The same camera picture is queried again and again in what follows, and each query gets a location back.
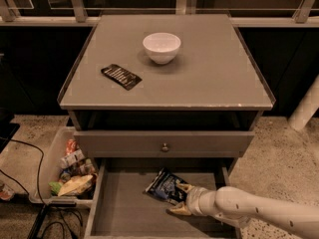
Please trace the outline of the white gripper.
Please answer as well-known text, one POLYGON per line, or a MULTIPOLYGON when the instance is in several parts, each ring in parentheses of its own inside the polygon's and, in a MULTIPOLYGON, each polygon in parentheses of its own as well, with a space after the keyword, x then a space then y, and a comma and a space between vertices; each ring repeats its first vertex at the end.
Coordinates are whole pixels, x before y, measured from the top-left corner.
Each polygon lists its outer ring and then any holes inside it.
POLYGON ((216 213, 214 206, 215 190, 209 190, 203 187, 193 187, 191 184, 178 183, 177 188, 187 193, 186 204, 180 202, 168 211, 175 215, 182 216, 213 216, 216 213))

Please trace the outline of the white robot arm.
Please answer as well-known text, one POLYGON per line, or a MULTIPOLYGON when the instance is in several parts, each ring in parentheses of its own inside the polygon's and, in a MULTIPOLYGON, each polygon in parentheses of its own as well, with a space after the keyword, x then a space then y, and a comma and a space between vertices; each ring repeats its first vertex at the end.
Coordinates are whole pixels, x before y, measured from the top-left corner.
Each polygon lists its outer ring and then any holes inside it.
POLYGON ((236 228, 251 218, 278 227, 302 239, 319 239, 319 207, 260 197, 232 186, 217 190, 179 184, 186 200, 171 208, 175 215, 210 216, 236 228))

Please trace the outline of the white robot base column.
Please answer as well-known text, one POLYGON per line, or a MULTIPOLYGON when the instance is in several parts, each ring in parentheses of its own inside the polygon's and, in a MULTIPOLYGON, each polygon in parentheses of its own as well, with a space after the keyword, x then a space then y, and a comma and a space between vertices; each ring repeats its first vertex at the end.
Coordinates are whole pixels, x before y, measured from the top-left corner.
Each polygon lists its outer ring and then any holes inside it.
POLYGON ((295 130, 301 130, 307 125, 319 109, 319 75, 308 89, 307 93, 290 116, 288 123, 295 130))

